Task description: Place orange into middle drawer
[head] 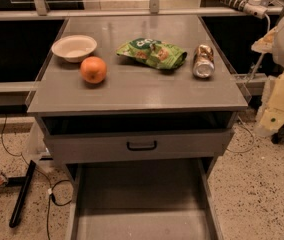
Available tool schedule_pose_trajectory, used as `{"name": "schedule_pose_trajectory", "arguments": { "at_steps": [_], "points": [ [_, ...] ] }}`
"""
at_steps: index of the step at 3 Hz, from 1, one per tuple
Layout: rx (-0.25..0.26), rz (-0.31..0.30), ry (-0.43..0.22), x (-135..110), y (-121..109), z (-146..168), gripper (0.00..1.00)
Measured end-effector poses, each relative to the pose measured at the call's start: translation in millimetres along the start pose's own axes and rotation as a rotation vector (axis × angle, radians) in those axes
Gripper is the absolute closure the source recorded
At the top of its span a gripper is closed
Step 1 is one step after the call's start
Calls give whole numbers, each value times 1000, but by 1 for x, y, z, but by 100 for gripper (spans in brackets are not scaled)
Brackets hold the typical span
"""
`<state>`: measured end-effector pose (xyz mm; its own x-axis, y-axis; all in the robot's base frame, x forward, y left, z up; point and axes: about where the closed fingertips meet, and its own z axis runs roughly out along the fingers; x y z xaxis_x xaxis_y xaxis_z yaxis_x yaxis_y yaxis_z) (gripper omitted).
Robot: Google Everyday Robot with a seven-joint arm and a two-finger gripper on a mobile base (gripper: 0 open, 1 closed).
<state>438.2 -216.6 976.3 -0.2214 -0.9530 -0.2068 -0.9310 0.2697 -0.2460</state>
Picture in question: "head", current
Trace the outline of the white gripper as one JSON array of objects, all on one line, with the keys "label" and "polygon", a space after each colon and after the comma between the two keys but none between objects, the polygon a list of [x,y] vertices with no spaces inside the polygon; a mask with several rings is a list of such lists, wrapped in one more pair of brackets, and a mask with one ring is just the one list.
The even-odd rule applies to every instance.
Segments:
[{"label": "white gripper", "polygon": [[[253,43],[251,50],[263,54],[273,52],[274,62],[284,67],[284,16],[276,28]],[[268,137],[277,133],[283,125],[284,72],[265,84],[254,131],[258,136]]]}]

